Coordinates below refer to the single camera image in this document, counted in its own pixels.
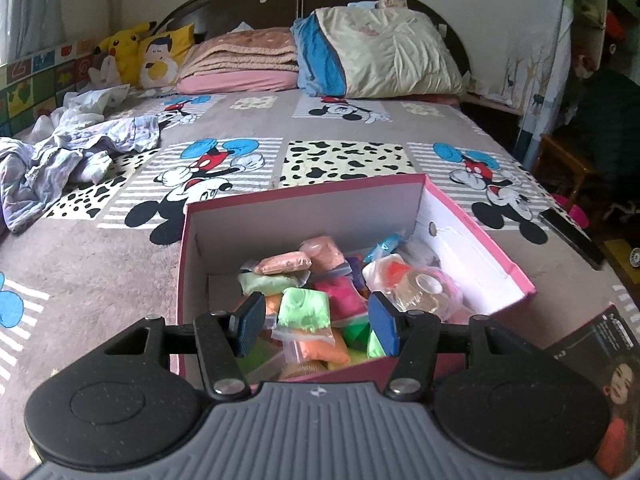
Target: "pikachu plush toy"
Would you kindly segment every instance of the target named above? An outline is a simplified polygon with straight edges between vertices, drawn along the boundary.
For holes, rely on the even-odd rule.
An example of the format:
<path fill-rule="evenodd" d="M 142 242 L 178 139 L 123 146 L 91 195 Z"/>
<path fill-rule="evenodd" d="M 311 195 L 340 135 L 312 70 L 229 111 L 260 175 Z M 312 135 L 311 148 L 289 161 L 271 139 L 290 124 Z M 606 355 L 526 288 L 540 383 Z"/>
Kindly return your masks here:
<path fill-rule="evenodd" d="M 122 83 L 135 86 L 140 77 L 140 58 L 138 57 L 140 34 L 150 31 L 155 26 L 156 22 L 146 22 L 116 32 L 110 38 L 103 40 L 95 48 L 94 54 L 106 52 L 109 56 L 113 56 L 116 59 Z"/>

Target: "colorful wall padding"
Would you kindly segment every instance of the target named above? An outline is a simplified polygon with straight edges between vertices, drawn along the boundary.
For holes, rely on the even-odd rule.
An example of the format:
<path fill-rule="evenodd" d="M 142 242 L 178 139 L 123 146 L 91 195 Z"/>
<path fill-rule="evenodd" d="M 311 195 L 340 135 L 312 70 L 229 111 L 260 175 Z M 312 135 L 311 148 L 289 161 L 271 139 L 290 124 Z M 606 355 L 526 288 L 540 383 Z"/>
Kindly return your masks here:
<path fill-rule="evenodd" d="M 87 85 L 95 45 L 64 43 L 0 66 L 0 137 L 15 137 Z"/>

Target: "cardboard box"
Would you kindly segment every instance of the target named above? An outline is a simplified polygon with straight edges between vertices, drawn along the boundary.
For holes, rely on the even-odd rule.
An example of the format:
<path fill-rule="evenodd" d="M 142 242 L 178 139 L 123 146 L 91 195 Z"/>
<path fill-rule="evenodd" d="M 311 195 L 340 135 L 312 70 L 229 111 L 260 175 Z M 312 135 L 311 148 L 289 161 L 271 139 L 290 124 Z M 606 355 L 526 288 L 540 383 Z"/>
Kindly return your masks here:
<path fill-rule="evenodd" d="M 425 174 L 362 178 L 215 198 L 187 206 L 177 320 L 233 310 L 238 271 L 247 260 L 295 251 L 327 234 L 345 252 L 375 246 L 391 233 L 419 235 L 442 270 L 462 288 L 465 304 L 490 316 L 536 289 L 522 270 Z M 197 364 L 185 361 L 188 380 Z"/>

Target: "bed headboard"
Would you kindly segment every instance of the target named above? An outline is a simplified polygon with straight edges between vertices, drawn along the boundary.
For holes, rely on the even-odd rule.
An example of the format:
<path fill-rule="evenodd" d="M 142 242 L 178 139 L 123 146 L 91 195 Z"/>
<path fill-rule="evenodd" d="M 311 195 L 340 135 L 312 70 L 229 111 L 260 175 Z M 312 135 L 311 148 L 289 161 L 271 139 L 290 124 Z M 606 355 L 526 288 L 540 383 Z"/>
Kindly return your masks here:
<path fill-rule="evenodd" d="M 208 40 L 233 30 L 241 22 L 253 28 L 290 27 L 296 18 L 304 18 L 319 7 L 345 6 L 359 1 L 363 0 L 190 0 L 162 20 L 154 33 L 195 23 L 194 33 Z M 407 3 L 410 9 L 429 16 L 436 26 L 447 26 L 444 42 L 464 75 L 469 70 L 469 59 L 455 31 L 431 7 L 418 0 L 407 0 Z"/>

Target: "black booklet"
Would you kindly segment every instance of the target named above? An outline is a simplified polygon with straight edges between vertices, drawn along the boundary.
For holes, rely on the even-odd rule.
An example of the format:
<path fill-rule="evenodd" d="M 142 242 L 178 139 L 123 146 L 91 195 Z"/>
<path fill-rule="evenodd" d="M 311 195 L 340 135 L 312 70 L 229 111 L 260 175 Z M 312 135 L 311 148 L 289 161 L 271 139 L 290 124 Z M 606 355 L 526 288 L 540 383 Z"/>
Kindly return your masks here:
<path fill-rule="evenodd" d="M 640 347 L 611 305 L 548 352 L 602 389 L 611 422 L 595 461 L 612 478 L 640 456 Z"/>

